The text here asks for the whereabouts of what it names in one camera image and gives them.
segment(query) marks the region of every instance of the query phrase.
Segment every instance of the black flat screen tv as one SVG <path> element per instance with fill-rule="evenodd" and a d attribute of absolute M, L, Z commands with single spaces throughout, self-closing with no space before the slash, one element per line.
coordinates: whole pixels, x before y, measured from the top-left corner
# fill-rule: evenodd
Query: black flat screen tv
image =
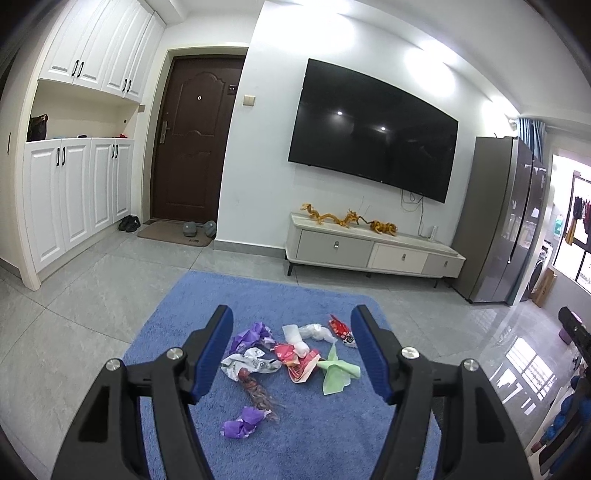
<path fill-rule="evenodd" d="M 289 161 L 445 202 L 457 121 L 393 85 L 308 60 Z"/>

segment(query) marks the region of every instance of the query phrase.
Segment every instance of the tv stand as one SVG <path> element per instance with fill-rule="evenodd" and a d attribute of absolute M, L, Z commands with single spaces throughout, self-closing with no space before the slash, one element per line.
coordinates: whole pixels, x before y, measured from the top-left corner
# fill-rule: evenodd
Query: tv stand
<path fill-rule="evenodd" d="M 319 225 L 298 213 L 291 214 L 285 243 L 294 264 L 341 268 L 413 277 L 456 278 L 465 258 L 439 242 L 410 235 L 379 234 L 364 226 L 342 227 L 330 222 Z"/>

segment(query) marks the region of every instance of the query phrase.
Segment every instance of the open cabinet niche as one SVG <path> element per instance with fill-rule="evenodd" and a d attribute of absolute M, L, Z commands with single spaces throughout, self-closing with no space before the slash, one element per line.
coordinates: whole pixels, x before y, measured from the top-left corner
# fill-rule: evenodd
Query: open cabinet niche
<path fill-rule="evenodd" d="M 40 80 L 31 116 L 48 116 L 47 140 L 53 138 L 133 137 L 139 105 L 96 90 Z"/>

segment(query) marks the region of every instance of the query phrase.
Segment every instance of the purple crumpled paper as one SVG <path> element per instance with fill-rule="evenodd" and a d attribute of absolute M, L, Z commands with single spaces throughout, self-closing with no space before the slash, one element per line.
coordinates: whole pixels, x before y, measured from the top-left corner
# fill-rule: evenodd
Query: purple crumpled paper
<path fill-rule="evenodd" d="M 256 430 L 256 426 L 267 416 L 267 412 L 254 407 L 244 407 L 236 420 L 225 421 L 221 434 L 230 439 L 245 439 Z"/>
<path fill-rule="evenodd" d="M 275 345 L 271 330 L 262 322 L 255 322 L 248 330 L 244 330 L 232 339 L 230 355 L 244 353 L 252 346 L 260 345 L 267 349 Z"/>

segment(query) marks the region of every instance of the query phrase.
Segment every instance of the green paper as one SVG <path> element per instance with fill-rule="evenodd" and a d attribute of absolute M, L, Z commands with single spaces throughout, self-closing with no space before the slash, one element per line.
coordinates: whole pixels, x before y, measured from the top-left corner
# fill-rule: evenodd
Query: green paper
<path fill-rule="evenodd" d="M 357 365 L 339 360 L 335 344 L 330 348 L 328 359 L 319 361 L 317 366 L 326 370 L 322 385 L 325 395 L 342 392 L 347 385 L 351 384 L 351 377 L 361 377 L 361 369 Z"/>

